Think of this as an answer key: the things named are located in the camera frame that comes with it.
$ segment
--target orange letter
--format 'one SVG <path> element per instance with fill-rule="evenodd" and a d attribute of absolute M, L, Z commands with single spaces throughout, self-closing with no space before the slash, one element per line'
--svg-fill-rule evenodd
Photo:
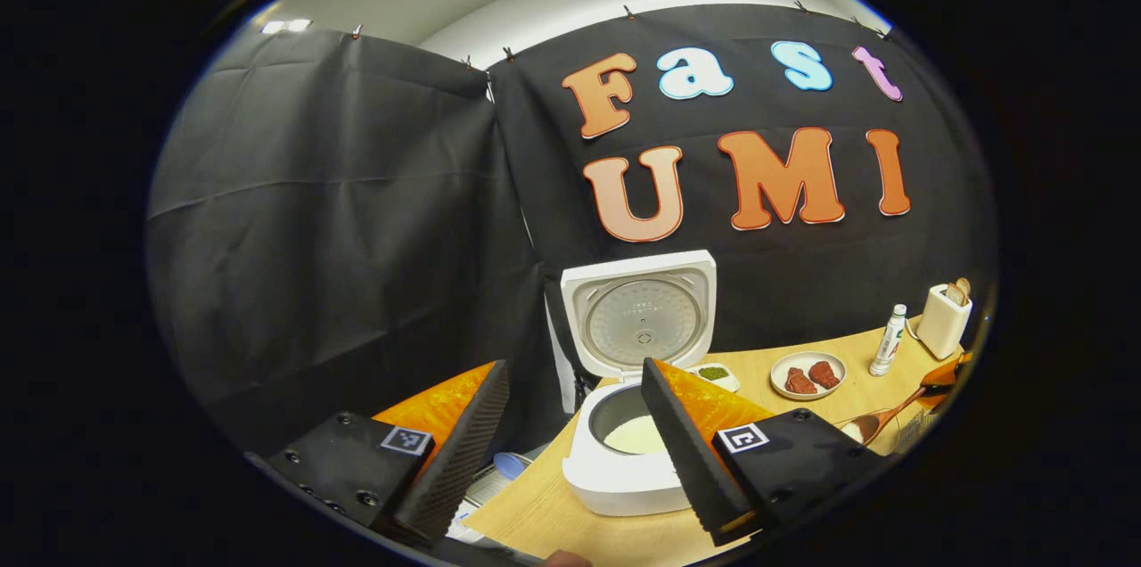
<path fill-rule="evenodd" d="M 880 160 L 880 181 L 883 181 L 880 212 L 906 213 L 912 210 L 912 201 L 904 193 L 904 170 L 899 168 L 899 137 L 892 131 L 868 131 L 867 141 L 875 148 L 875 156 Z"/>
<path fill-rule="evenodd" d="M 623 104 L 630 103 L 630 97 L 634 95 L 626 75 L 622 72 L 632 72 L 638 67 L 630 55 L 618 52 L 615 56 L 607 56 L 606 59 L 591 66 L 583 67 L 582 71 L 574 72 L 563 80 L 563 88 L 570 88 L 578 99 L 578 108 L 582 108 L 583 139 L 594 139 L 620 128 L 630 120 L 630 112 L 615 111 L 610 97 L 617 97 Z M 602 75 L 610 72 L 610 78 L 602 83 Z"/>
<path fill-rule="evenodd" d="M 625 242 L 656 242 L 669 237 L 681 226 L 681 186 L 678 186 L 678 160 L 681 149 L 675 145 L 647 149 L 638 162 L 654 176 L 657 192 L 657 213 L 648 220 L 633 217 L 626 197 L 623 173 L 630 161 L 623 157 L 606 157 L 591 161 L 582 170 L 590 184 L 594 185 L 594 202 L 602 228 Z"/>
<path fill-rule="evenodd" d="M 832 136 L 824 129 L 798 129 L 792 136 L 787 164 L 783 164 L 756 132 L 729 132 L 717 145 L 722 153 L 729 153 L 737 172 L 741 210 L 733 217 L 733 228 L 753 230 L 772 221 L 771 214 L 761 206 L 758 188 L 769 197 L 783 222 L 792 221 L 801 188 L 804 189 L 801 221 L 837 222 L 844 218 L 828 155 Z"/>

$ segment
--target orange soft finger pad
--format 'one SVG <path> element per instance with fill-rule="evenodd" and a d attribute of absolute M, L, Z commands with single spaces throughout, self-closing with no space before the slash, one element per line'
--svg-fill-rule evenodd
<path fill-rule="evenodd" d="M 440 381 L 396 404 L 373 420 L 431 434 L 428 454 L 400 501 L 394 519 L 406 536 L 437 541 L 447 533 L 455 509 L 479 470 L 509 397 L 505 361 Z"/>
<path fill-rule="evenodd" d="M 713 437 L 721 429 L 776 414 L 652 358 L 642 365 L 641 392 L 689 505 L 713 543 L 726 544 L 755 532 L 759 520 L 753 507 L 713 447 Z"/>

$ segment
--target letter cutout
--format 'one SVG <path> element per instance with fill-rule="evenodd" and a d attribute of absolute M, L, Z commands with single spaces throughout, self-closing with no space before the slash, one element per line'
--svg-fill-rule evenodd
<path fill-rule="evenodd" d="M 772 222 L 761 205 L 761 194 L 769 197 L 783 222 L 791 222 L 801 189 L 803 222 L 837 222 L 844 206 L 836 197 L 835 177 L 828 147 L 832 136 L 824 129 L 798 129 L 792 136 L 787 164 L 756 132 L 729 132 L 718 139 L 718 148 L 729 153 L 737 172 L 738 210 L 730 224 L 737 230 L 756 230 Z"/>
<path fill-rule="evenodd" d="M 578 99 L 578 108 L 582 111 L 582 137 L 583 139 L 594 139 L 621 128 L 630 120 L 630 112 L 617 111 L 610 97 L 630 104 L 634 95 L 626 75 L 622 72 L 632 72 L 638 67 L 630 55 L 620 51 L 616 55 L 607 56 L 599 63 L 591 63 L 582 71 L 572 72 L 563 80 L 563 88 L 570 88 L 575 99 Z M 602 75 L 609 72 L 609 79 L 602 83 Z"/>
<path fill-rule="evenodd" d="M 772 58 L 779 60 L 784 67 L 785 76 L 799 89 L 828 89 L 832 88 L 832 72 L 824 67 L 820 60 L 820 52 L 808 43 L 792 42 L 792 40 L 778 40 L 770 48 Z"/>
<path fill-rule="evenodd" d="M 912 201 L 904 192 L 904 170 L 899 168 L 899 137 L 896 132 L 867 132 L 867 141 L 875 148 L 880 160 L 880 181 L 883 181 L 883 197 L 880 197 L 880 212 L 888 214 L 905 214 L 912 210 Z"/>
<path fill-rule="evenodd" d="M 899 88 L 893 87 L 893 84 L 889 82 L 888 75 L 883 74 L 882 60 L 876 59 L 875 56 L 872 56 L 872 54 L 868 52 L 868 50 L 864 50 L 864 47 L 857 47 L 856 50 L 852 50 L 852 56 L 855 56 L 859 63 L 863 63 L 864 67 L 867 67 L 867 74 L 872 75 L 872 80 L 875 84 L 877 84 L 877 87 L 880 87 L 880 91 L 883 92 L 883 95 L 888 95 L 888 99 L 904 100 L 904 92 L 900 91 Z"/>
<path fill-rule="evenodd" d="M 669 237 L 681 226 L 681 186 L 678 185 L 678 161 L 681 149 L 675 145 L 647 149 L 638 162 L 654 176 L 657 192 L 657 213 L 644 220 L 630 212 L 626 184 L 623 173 L 630 162 L 623 157 L 606 157 L 591 161 L 582 173 L 594 185 L 594 202 L 602 228 L 624 242 L 656 242 Z"/>
<path fill-rule="evenodd" d="M 685 60 L 685 66 L 678 63 Z M 699 47 L 680 47 L 657 59 L 657 68 L 667 71 L 657 83 L 670 99 L 693 99 L 697 95 L 723 96 L 733 89 L 733 80 L 721 71 L 712 51 Z"/>

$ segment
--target bottle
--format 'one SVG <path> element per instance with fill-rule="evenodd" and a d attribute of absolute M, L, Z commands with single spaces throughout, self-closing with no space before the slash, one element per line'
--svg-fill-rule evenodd
<path fill-rule="evenodd" d="M 875 359 L 872 361 L 872 367 L 868 368 L 868 373 L 872 375 L 880 376 L 888 373 L 891 361 L 896 358 L 896 350 L 899 349 L 899 341 L 904 337 L 906 316 L 907 307 L 904 303 L 897 303 L 896 308 L 892 308 L 891 319 L 888 321 L 888 327 L 883 330 L 880 348 L 875 353 Z"/>

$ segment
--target white plate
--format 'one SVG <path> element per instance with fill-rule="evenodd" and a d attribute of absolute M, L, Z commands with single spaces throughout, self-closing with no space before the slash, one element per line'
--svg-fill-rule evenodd
<path fill-rule="evenodd" d="M 702 378 L 699 375 L 699 373 L 697 373 L 702 368 L 721 368 L 726 373 L 729 373 L 729 375 L 726 376 L 726 378 L 718 378 L 717 380 L 707 380 L 705 378 Z M 737 389 L 741 389 L 741 381 L 737 380 L 737 376 L 734 375 L 734 373 L 731 371 L 729 371 L 729 367 L 726 366 L 725 364 L 715 363 L 715 361 L 714 361 L 714 363 L 710 363 L 710 364 L 699 364 L 697 366 L 691 366 L 691 367 L 687 368 L 686 371 L 688 373 L 693 373 L 694 375 L 697 375 L 697 378 L 702 378 L 702 380 L 712 381 L 712 383 L 717 384 L 718 387 L 720 387 L 722 389 L 726 389 L 726 391 L 731 391 L 731 392 L 736 394 Z"/>
<path fill-rule="evenodd" d="M 840 380 L 839 384 L 835 384 L 835 387 L 831 389 L 825 389 L 820 384 L 816 384 L 816 382 L 812 381 L 812 384 L 816 384 L 816 392 L 808 395 L 794 394 L 790 391 L 790 389 L 784 388 L 784 383 L 788 380 L 790 367 L 793 366 L 800 367 L 800 370 L 804 372 L 804 378 L 807 378 L 808 370 L 819 361 L 826 361 L 826 363 L 828 363 L 828 365 L 832 367 L 832 374 L 835 375 L 837 380 Z M 801 351 L 801 353 L 794 353 L 791 356 L 785 356 L 779 361 L 777 361 L 777 364 L 772 365 L 772 371 L 769 372 L 769 380 L 772 381 L 772 388 L 777 389 L 777 392 L 784 397 L 787 397 L 793 400 L 816 400 L 835 391 L 835 389 L 839 389 L 840 384 L 844 383 L 844 376 L 847 375 L 848 375 L 848 367 L 844 366 L 843 361 L 841 361 L 836 356 L 833 356 L 831 353 Z"/>

